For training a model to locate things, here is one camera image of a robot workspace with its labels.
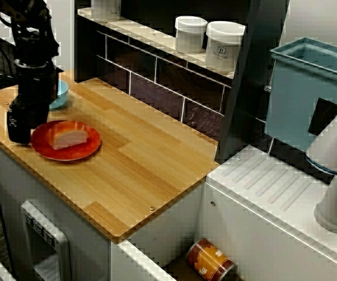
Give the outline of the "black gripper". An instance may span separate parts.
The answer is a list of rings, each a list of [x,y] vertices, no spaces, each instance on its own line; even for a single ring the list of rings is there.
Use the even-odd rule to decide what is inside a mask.
[[[18,95],[7,112],[8,136],[12,142],[29,144],[31,128],[47,122],[49,105],[57,98],[58,73],[52,62],[39,66],[14,64]],[[29,109],[29,121],[25,109]]]

